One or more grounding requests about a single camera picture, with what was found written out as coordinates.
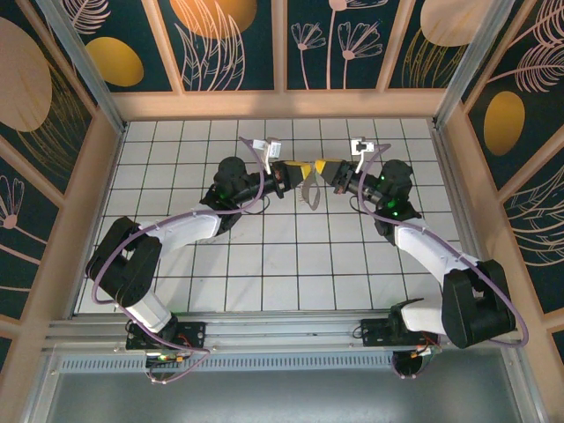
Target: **grid floor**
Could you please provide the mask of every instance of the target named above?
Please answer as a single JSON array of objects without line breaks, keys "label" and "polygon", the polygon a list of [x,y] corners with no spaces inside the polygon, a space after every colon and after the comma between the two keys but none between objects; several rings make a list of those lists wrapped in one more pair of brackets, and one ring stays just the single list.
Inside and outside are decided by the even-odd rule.
[{"label": "grid floor", "polygon": [[[218,163],[236,155],[256,164],[238,136],[282,140],[281,160],[350,160],[349,139],[391,144],[383,160],[413,167],[411,200],[428,224],[460,248],[427,121],[422,119],[294,119],[132,122],[104,209],[97,243],[121,216],[164,219],[195,206]],[[371,173],[379,174],[382,163]],[[234,228],[164,256],[153,289],[174,312],[385,309],[409,298],[440,295],[436,280],[389,245],[374,222],[350,206],[350,195],[322,186],[311,211],[299,190],[270,195]],[[90,299],[85,280],[77,313],[114,312]]]}]

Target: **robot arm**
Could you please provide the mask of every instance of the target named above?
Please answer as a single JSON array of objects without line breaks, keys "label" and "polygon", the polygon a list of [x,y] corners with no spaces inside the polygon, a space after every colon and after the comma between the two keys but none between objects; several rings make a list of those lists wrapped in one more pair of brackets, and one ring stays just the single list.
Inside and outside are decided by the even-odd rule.
[{"label": "robot arm", "polygon": [[[275,161],[263,171],[263,197],[276,193],[280,198],[295,189],[308,177],[311,166],[294,161]],[[219,163],[213,184],[200,204],[194,208],[209,211],[236,211],[240,204],[252,200],[258,193],[259,173],[248,174],[245,163],[228,157]],[[197,214],[158,227],[135,239],[126,247],[130,257],[123,254],[111,263],[104,273],[100,287],[115,302],[126,308],[152,333],[166,341],[176,336],[176,317],[162,304],[151,290],[157,263],[162,256],[191,242],[223,234],[239,220],[241,213],[229,215]],[[100,246],[86,266],[86,274],[95,279],[115,249],[138,230],[155,222],[137,224],[120,218],[110,227]]]},{"label": "robot arm", "polygon": [[[316,171],[336,194],[358,194],[360,176],[357,164],[344,160],[318,160]],[[401,160],[389,160],[378,177],[368,174],[362,196],[375,205],[375,214],[398,222],[428,227],[409,202],[412,169]],[[401,337],[406,331],[446,335],[459,348],[512,331],[515,317],[501,299],[478,279],[442,244],[415,229],[375,220],[378,233],[392,245],[418,260],[437,279],[442,296],[406,301],[394,306],[390,326]],[[505,273],[494,260],[480,262],[463,256],[478,266],[507,296]]]}]

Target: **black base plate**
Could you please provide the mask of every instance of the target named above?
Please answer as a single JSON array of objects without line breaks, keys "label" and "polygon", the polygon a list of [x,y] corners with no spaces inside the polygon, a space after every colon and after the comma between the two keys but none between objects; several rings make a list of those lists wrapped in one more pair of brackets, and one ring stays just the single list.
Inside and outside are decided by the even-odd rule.
[{"label": "black base plate", "polygon": [[[171,341],[173,344],[185,346],[184,340],[179,338],[183,335],[191,346],[203,348],[205,341],[204,322],[178,322],[176,324],[176,336]],[[148,335],[146,335],[136,324],[130,326],[130,333],[125,341],[126,350],[169,350],[170,348],[157,345]]]},{"label": "black base plate", "polygon": [[[360,321],[363,346],[415,346],[427,343],[423,332],[406,332],[400,336],[393,333],[388,319],[364,319]],[[434,342],[439,336],[426,333]]]}]

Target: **orange circle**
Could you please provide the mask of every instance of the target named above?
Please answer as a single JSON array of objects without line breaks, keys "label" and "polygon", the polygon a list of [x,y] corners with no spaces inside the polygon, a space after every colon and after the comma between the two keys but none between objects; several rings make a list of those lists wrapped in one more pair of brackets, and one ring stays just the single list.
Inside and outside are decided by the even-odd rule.
[{"label": "orange circle", "polygon": [[192,33],[213,39],[232,34],[229,17],[242,33],[251,26],[256,15],[256,0],[170,0],[170,5]]}]

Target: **yellow oval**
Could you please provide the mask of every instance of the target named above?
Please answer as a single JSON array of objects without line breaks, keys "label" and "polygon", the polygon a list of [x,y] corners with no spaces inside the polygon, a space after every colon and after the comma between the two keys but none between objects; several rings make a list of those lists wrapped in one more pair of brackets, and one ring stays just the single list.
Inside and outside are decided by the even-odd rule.
[{"label": "yellow oval", "polygon": [[19,26],[0,18],[0,122],[13,130],[38,129],[51,109],[47,59]]},{"label": "yellow oval", "polygon": [[508,153],[519,140],[525,123],[525,107],[519,96],[502,91],[493,97],[486,111],[484,139],[496,156]]},{"label": "yellow oval", "polygon": [[470,44],[493,0],[426,0],[421,9],[421,32],[442,47]]},{"label": "yellow oval", "polygon": [[[225,21],[220,18],[215,3],[225,15]],[[170,5],[176,17],[192,33],[213,39],[226,38],[231,34],[229,28],[225,27],[228,16],[243,32],[253,23],[256,15],[256,0],[170,0]]]},{"label": "yellow oval", "polygon": [[111,37],[100,37],[86,44],[106,82],[118,86],[132,86],[141,82],[144,71],[141,59],[133,48]]}]

